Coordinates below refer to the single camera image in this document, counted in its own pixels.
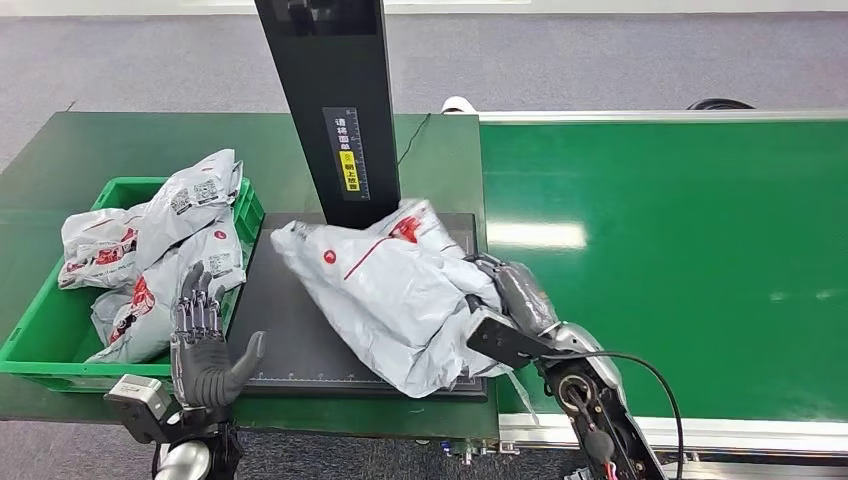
black scanning platform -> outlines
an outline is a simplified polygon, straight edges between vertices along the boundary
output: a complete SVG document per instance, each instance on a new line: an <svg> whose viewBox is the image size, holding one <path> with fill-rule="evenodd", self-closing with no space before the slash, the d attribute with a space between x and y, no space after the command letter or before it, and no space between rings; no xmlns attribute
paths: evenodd
<svg viewBox="0 0 848 480"><path fill-rule="evenodd" d="M474 216L439 214L451 237L476 252ZM282 257L271 232L292 220L324 223L321 214L269 213L247 273L228 333L230 356L244 352L253 332L264 330L265 358L245 388L248 394L308 396L404 396L363 365L336 334ZM429 398L486 400L484 378L460 378L450 391Z"/></svg>

black cable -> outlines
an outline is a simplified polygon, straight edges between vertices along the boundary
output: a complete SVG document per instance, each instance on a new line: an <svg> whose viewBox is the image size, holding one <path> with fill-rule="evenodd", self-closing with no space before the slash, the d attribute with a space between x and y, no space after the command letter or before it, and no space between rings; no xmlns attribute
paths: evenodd
<svg viewBox="0 0 848 480"><path fill-rule="evenodd" d="M705 98L689 105L686 110L753 110L754 107L729 98Z"/></svg>
<svg viewBox="0 0 848 480"><path fill-rule="evenodd" d="M426 125L427 122L430 121L430 117L432 115L432 113L428 113L427 115L425 115L424 120L421 120L421 123L418 124L418 128L415 129L415 133L413 133L412 136L409 137L409 143L406 145L406 150L404 150L403 154L400 156L400 160L398 160L397 163L398 165L400 165L400 162L402 162L403 159L406 158L406 154L409 153L409 149L412 148L412 141L415 140L415 137L417 137L418 134L421 132L421 129L424 128L424 125Z"/></svg>
<svg viewBox="0 0 848 480"><path fill-rule="evenodd" d="M150 478L151 480L156 478L156 474L159 473L159 449L162 447L162 444L159 442L155 442L156 450L153 451L153 463L150 465Z"/></svg>
<svg viewBox="0 0 848 480"><path fill-rule="evenodd" d="M677 424L677 480L682 480L683 462L685 460L685 457L683 456L683 419L680 416L680 407L677 405L677 400L674 398L674 393L671 391L671 386L669 386L665 377L662 376L662 374L659 370L657 370L656 367L648 363L646 360L642 360L636 355L631 355L629 353L622 352L608 352L606 350L601 350L598 352L573 353L569 355L542 355L541 358L548 360L580 360L581 358L590 357L613 357L630 360L631 362L636 362L650 370L651 373L653 373L654 376L657 378L657 380L659 380L660 384L665 390L665 394L668 396L669 403L671 403L671 410L674 413L674 421Z"/></svg>

robotic arm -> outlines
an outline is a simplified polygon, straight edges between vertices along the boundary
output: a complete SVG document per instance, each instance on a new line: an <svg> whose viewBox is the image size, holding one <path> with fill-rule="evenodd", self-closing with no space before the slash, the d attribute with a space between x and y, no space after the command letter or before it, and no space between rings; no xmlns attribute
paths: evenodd
<svg viewBox="0 0 848 480"><path fill-rule="evenodd" d="M171 337L171 378L178 404L162 382L124 375L105 395L139 443L157 443L155 480L232 480L242 449L230 405L265 353L265 332L256 332L235 365L230 364L219 321L223 291L209 294L203 264L187 275Z"/></svg>
<svg viewBox="0 0 848 480"><path fill-rule="evenodd" d="M610 359L629 356L605 352L584 328L561 323L524 265L488 255L470 260L495 282L506 316L469 299L479 323L468 347L515 369L536 366L545 393L571 419L595 479L665 480L627 409L621 375Z"/></svg>
<svg viewBox="0 0 848 480"><path fill-rule="evenodd" d="M618 368L582 327L561 323L530 271L482 255L471 259L494 281L505 315L469 297L476 328L467 345L512 368L531 362L571 418L591 478L665 480L630 416ZM159 445L156 480L232 480L241 458L230 404L264 355L264 332L233 366L218 319L223 292L210 295L202 264L187 276L175 311L171 376L178 403L155 379L125 375L105 396L140 443Z"/></svg>

red logo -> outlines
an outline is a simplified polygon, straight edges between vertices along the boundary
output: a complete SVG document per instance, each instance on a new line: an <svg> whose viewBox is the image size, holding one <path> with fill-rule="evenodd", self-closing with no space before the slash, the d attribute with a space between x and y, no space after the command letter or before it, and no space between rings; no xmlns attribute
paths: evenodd
<svg viewBox="0 0 848 480"><path fill-rule="evenodd" d="M135 288L133 288L130 311L127 312L127 315L124 318L118 320L115 328L112 329L112 333L109 335L109 345L115 343L119 338L121 338L121 336L127 332L127 329L132 327L139 317L152 310L153 305L155 304L156 298L153 296L153 293L150 292L150 289L147 288L147 280L145 280L143 276L139 277L135 284Z"/></svg>
<svg viewBox="0 0 848 480"><path fill-rule="evenodd" d="M125 233L124 236L121 237L121 241L126 242L127 240L134 238L137 233L138 233L137 230L133 230L132 228L128 228L127 233Z"/></svg>
<svg viewBox="0 0 848 480"><path fill-rule="evenodd" d="M415 238L415 231L421 226L421 221L416 217L406 217L399 221L395 228L389 233L390 237L406 240L407 242L418 243Z"/></svg>

metal bracket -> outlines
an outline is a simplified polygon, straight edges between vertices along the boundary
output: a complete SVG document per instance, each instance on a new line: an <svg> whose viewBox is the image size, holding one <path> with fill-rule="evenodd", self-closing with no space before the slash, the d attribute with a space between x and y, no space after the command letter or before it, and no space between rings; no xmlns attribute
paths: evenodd
<svg viewBox="0 0 848 480"><path fill-rule="evenodd" d="M498 443L498 453L505 455L518 455L518 448L515 446L513 442L500 442Z"/></svg>

